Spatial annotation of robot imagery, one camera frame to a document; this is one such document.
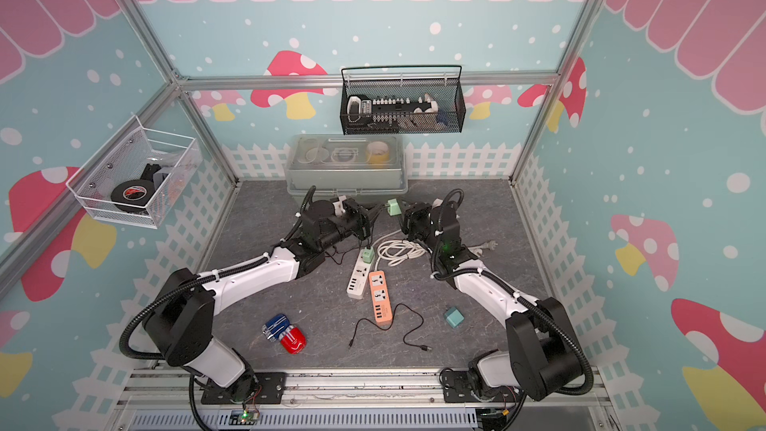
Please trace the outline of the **green charger adapter with prongs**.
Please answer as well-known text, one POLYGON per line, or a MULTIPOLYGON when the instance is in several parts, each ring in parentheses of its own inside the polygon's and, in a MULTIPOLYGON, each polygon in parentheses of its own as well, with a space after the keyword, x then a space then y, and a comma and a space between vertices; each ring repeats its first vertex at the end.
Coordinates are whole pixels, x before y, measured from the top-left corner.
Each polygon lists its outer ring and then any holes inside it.
POLYGON ((390 217, 397 217, 401 215, 401 207, 397 199, 391 199, 386 204, 387 213, 390 217))

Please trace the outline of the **white power strip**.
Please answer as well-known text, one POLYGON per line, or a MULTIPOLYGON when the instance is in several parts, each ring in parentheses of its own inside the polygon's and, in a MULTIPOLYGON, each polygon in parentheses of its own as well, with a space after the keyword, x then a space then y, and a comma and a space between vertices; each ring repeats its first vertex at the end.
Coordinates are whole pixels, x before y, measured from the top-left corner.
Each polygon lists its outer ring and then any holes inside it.
POLYGON ((370 265, 363 263, 359 255, 355 261, 353 271, 351 273, 351 278, 349 279, 346 288, 346 293, 351 299, 362 299, 367 284, 367 279, 369 273, 372 271, 373 266, 373 262, 370 265))

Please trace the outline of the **red blue electric shaver case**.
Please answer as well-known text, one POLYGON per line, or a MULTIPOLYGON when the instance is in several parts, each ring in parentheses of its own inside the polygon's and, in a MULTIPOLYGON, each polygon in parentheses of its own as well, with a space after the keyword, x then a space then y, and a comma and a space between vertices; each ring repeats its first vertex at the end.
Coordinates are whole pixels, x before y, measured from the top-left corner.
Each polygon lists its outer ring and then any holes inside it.
POLYGON ((263 334, 267 340, 280 343, 290 354, 301 353, 307 345, 302 331, 283 313, 275 315, 263 325, 263 334))

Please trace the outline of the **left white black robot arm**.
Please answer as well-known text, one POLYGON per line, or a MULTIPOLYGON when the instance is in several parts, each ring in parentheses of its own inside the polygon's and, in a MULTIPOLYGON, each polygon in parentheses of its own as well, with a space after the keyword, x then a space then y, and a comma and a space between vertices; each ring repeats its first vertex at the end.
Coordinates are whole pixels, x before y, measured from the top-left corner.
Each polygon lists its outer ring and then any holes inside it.
POLYGON ((306 193, 294 225, 267 253, 203 273, 174 271, 159 295, 126 325, 121 353, 207 377, 233 403, 251 400, 259 380, 244 357, 213 335, 215 317, 260 291, 309 275, 349 237, 368 241, 385 208, 351 198, 315 201, 313 196, 313 191, 306 193))

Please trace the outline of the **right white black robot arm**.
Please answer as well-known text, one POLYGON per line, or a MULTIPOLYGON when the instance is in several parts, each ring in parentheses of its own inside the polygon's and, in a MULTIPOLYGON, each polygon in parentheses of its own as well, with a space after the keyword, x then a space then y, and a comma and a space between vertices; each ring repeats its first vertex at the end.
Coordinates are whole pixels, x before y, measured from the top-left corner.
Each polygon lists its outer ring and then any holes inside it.
POLYGON ((470 362, 471 390, 485 399, 491 391, 514 388, 536 401, 591 392, 594 371, 564 305, 513 287, 464 245, 458 217, 464 197, 454 189, 436 205, 401 201, 399 223, 407 239, 429 253, 432 279, 474 299, 505 329, 506 351, 488 351, 470 362))

